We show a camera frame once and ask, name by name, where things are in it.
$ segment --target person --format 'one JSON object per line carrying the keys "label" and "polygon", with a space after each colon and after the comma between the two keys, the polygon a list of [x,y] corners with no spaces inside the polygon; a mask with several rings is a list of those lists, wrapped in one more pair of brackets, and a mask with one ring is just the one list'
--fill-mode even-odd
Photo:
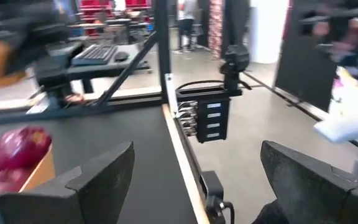
{"label": "person", "polygon": [[[183,3],[178,4],[179,40],[178,50],[174,51],[175,54],[182,54],[191,50],[191,33],[193,32],[197,4],[197,0],[183,0]],[[183,48],[183,35],[186,35],[188,39],[185,49]]]}

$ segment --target gray floor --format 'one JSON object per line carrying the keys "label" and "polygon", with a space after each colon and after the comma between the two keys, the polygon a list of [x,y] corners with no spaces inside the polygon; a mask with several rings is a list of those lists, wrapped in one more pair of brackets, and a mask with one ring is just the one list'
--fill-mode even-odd
{"label": "gray floor", "polygon": [[[158,85],[157,53],[147,56],[154,73],[138,73],[126,80],[123,87],[141,88]],[[212,61],[209,52],[200,51],[183,55],[172,55],[172,68],[176,85],[205,79],[222,79],[218,72],[221,62]],[[275,65],[249,67],[250,73],[271,85]],[[247,77],[243,80],[252,82]],[[93,80],[95,90],[102,93],[113,78]],[[81,91],[79,83],[75,89]],[[0,100],[26,98],[35,86],[31,81],[0,90]],[[351,144],[333,145],[313,131],[315,121],[296,108],[260,87],[245,91],[243,96],[233,98],[229,117],[227,141],[199,144],[191,138],[197,158],[204,170],[215,170],[225,188],[226,199],[236,207],[237,223],[250,223],[264,204],[275,196],[267,182],[259,153],[263,140],[276,141],[287,147],[313,156],[338,168],[350,171],[357,155]]]}

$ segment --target black cable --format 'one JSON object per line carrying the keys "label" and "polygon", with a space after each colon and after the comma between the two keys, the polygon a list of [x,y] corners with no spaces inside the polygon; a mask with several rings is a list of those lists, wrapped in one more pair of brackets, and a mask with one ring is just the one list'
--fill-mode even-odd
{"label": "black cable", "polygon": [[[222,80],[201,80],[201,81],[195,81],[195,82],[189,82],[185,83],[177,88],[177,90],[181,90],[182,88],[190,85],[197,85],[197,84],[205,84],[205,83],[224,83]],[[239,80],[239,83],[246,89],[251,90],[252,87],[248,85],[246,82]]]}
{"label": "black cable", "polygon": [[181,86],[179,86],[177,88],[177,90],[180,90],[186,86],[190,86],[190,85],[197,85],[197,84],[205,84],[205,83],[223,83],[222,80],[201,80],[201,81],[195,81],[195,82],[189,82],[189,83],[185,83]]}
{"label": "black cable", "polygon": [[230,224],[234,224],[235,221],[235,214],[234,214],[234,206],[231,202],[222,202],[223,209],[228,208],[230,209]]}

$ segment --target red fruit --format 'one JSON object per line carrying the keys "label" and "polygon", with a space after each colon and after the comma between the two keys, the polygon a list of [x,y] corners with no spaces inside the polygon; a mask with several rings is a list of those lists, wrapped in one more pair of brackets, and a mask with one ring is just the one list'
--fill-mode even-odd
{"label": "red fruit", "polygon": [[3,170],[0,172],[0,193],[19,192],[30,177],[32,169]]}
{"label": "red fruit", "polygon": [[52,138],[40,127],[7,132],[0,139],[0,171],[33,167],[48,152]]}

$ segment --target metal clamp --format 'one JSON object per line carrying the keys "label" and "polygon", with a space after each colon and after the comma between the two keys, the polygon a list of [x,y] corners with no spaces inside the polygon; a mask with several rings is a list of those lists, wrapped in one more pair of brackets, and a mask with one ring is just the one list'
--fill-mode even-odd
{"label": "metal clamp", "polygon": [[173,74],[165,74],[165,83],[167,85],[168,102],[171,109],[171,114],[174,118],[178,118],[178,100],[177,92],[173,85]]}

